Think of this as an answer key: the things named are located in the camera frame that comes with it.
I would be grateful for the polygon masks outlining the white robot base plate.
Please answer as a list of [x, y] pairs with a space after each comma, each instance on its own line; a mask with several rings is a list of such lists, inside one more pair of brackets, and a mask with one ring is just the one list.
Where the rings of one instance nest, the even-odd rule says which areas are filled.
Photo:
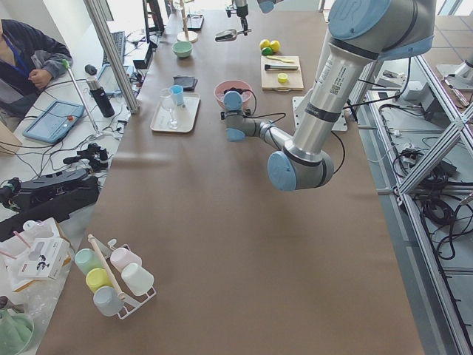
[[345, 117], [344, 110], [340, 111], [337, 120], [334, 121], [336, 115], [333, 112], [327, 112], [320, 110], [319, 108], [315, 108], [315, 106], [310, 103], [310, 96], [311, 95], [292, 97], [293, 119], [296, 129], [298, 129], [302, 123], [303, 116], [308, 114], [331, 123], [333, 132], [346, 132], [348, 130], [347, 119]]

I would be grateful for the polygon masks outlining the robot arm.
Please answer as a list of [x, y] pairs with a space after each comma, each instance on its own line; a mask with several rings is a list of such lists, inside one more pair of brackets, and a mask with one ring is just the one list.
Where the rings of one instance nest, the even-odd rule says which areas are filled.
[[434, 1], [335, 1], [316, 81], [294, 135], [269, 120], [250, 118], [236, 91], [224, 96], [229, 141], [259, 137], [275, 148], [267, 164], [271, 183], [294, 191], [323, 186], [334, 174], [322, 147], [368, 63], [424, 54], [434, 37]]
[[[263, 13], [269, 13], [270, 11], [274, 9], [275, 5], [278, 3], [279, 1], [273, 1], [273, 0], [257, 0], [259, 9]], [[249, 11], [248, 11], [248, 3], [246, 0], [232, 0], [231, 4], [225, 8], [225, 11], [227, 13], [227, 17], [230, 18], [233, 14], [236, 14], [240, 20], [242, 29], [240, 31], [234, 31], [235, 35], [243, 34], [244, 36], [246, 36], [247, 34], [249, 34], [251, 29], [248, 27], [247, 17], [248, 17]]]

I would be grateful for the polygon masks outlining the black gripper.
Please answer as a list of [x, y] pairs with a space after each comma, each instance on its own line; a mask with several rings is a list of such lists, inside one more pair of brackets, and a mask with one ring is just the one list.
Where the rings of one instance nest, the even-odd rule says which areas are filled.
[[227, 17], [231, 17], [233, 14], [236, 14], [240, 18], [240, 22], [242, 25], [242, 34], [244, 36], [247, 35], [247, 30], [248, 30], [248, 22], [247, 22], [247, 15], [248, 15], [248, 6], [243, 5], [239, 6], [236, 4], [228, 5], [225, 7], [225, 11], [227, 14]]

